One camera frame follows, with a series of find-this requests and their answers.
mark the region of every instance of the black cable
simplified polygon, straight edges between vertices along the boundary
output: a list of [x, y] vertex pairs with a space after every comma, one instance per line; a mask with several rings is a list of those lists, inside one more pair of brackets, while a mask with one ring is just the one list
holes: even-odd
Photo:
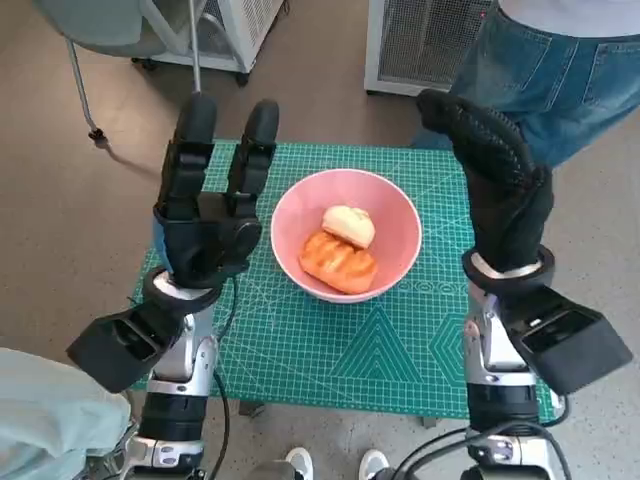
[[233, 318], [236, 316], [236, 309], [238, 308], [238, 279], [236, 277], [231, 277], [233, 282], [233, 304], [231, 305], [231, 312], [229, 313], [229, 317], [222, 327], [222, 330], [218, 333], [218, 343], [222, 341], [224, 336], [229, 332], [231, 328], [231, 324], [233, 323]]
[[452, 430], [450, 432], [444, 433], [436, 438], [429, 440], [428, 442], [423, 443], [418, 448], [416, 448], [413, 452], [407, 455], [404, 460], [402, 460], [402, 463], [400, 463], [400, 466], [396, 469], [395, 473], [393, 474], [393, 477], [391, 477], [391, 480], [400, 480], [400, 472], [402, 471], [402, 469], [404, 469], [404, 467], [407, 466], [407, 464], [411, 460], [411, 457], [420, 453], [421, 450], [424, 450], [425, 448], [430, 447], [434, 443], [444, 440], [445, 438], [453, 437], [454, 435], [459, 435], [466, 431], [467, 431], [466, 428], [458, 428], [457, 430]]
[[222, 408], [224, 409], [224, 436], [222, 437], [222, 447], [220, 447], [220, 454], [218, 455], [218, 461], [211, 471], [211, 480], [215, 480], [224, 457], [227, 454], [227, 447], [229, 446], [229, 430], [231, 430], [231, 415], [229, 414], [229, 400], [227, 399], [227, 392], [224, 390], [222, 379], [218, 372], [213, 372], [213, 379], [218, 384], [218, 390], [220, 390], [220, 398], [222, 399]]
[[558, 456], [558, 460], [560, 461], [560, 465], [562, 465], [562, 471], [564, 472], [564, 476], [566, 480], [572, 480], [571, 469], [569, 468], [569, 463], [567, 462], [567, 458], [564, 456], [564, 452], [560, 447], [558, 441], [548, 432], [543, 426], [533, 423], [533, 422], [525, 422], [521, 420], [513, 420], [511, 422], [505, 422], [497, 427], [486, 430], [478, 435], [474, 435], [473, 437], [466, 438], [464, 440], [460, 440], [458, 442], [454, 442], [451, 445], [447, 445], [446, 447], [442, 447], [434, 452], [428, 453], [427, 455], [422, 456], [420, 459], [416, 460], [407, 470], [406, 478], [412, 478], [415, 473], [424, 467], [427, 463], [440, 458], [448, 453], [454, 452], [460, 448], [468, 447], [477, 443], [479, 440], [486, 440], [492, 435], [498, 435], [501, 432], [508, 430], [513, 427], [528, 427], [532, 430], [538, 432], [545, 440], [547, 440], [553, 446], [553, 449]]
[[562, 415], [560, 415], [555, 420], [551, 420], [549, 422], [543, 423], [542, 426], [544, 428], [551, 428], [564, 423], [571, 416], [571, 403], [569, 402], [569, 397], [563, 395], [562, 400], [564, 401], [564, 410], [562, 411]]

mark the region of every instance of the table leg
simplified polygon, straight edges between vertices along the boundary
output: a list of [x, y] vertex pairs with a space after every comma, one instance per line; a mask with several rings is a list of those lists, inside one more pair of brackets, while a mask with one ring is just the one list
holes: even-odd
[[240, 400], [238, 415], [241, 417], [255, 418], [264, 412], [265, 407], [266, 405], [262, 402], [247, 402], [245, 400]]
[[420, 417], [420, 420], [424, 428], [434, 428], [440, 421], [439, 418], [435, 417]]

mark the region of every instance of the white bun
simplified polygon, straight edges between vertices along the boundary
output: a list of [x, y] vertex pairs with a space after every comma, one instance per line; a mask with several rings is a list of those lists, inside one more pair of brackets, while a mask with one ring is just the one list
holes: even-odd
[[369, 248], [376, 234], [367, 212], [346, 205], [328, 208], [322, 217], [322, 229], [359, 248]]

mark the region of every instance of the vent grille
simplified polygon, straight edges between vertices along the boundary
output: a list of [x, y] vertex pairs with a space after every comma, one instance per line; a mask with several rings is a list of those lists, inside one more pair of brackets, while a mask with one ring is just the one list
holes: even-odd
[[[213, 15], [218, 19], [220, 25], [225, 26], [218, 0], [208, 0], [204, 12]], [[198, 23], [198, 46], [204, 53], [233, 58], [233, 53], [224, 37], [209, 22], [202, 20]]]
[[243, 0], [244, 13], [249, 24], [251, 42], [255, 46], [261, 40], [265, 28], [269, 28], [269, 17], [279, 2], [276, 0]]
[[491, 0], [386, 0], [378, 80], [448, 88]]

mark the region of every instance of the bread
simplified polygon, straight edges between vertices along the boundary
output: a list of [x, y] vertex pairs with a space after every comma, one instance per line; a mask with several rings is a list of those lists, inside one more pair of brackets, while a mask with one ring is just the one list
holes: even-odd
[[309, 237], [298, 259], [309, 275], [348, 294], [369, 290], [378, 271], [367, 250], [354, 248], [322, 230]]
[[369, 248], [376, 234], [367, 212], [345, 205], [331, 207], [324, 212], [322, 229], [360, 248]]

